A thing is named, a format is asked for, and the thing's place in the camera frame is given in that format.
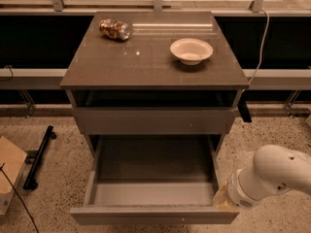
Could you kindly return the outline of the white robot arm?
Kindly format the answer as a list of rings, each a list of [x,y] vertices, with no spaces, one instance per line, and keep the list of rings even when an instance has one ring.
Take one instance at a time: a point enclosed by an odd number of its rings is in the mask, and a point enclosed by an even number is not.
[[[215,194],[213,207],[229,213],[251,210],[264,198],[291,190],[311,195],[311,156],[266,145],[255,152],[250,166],[228,177]]]

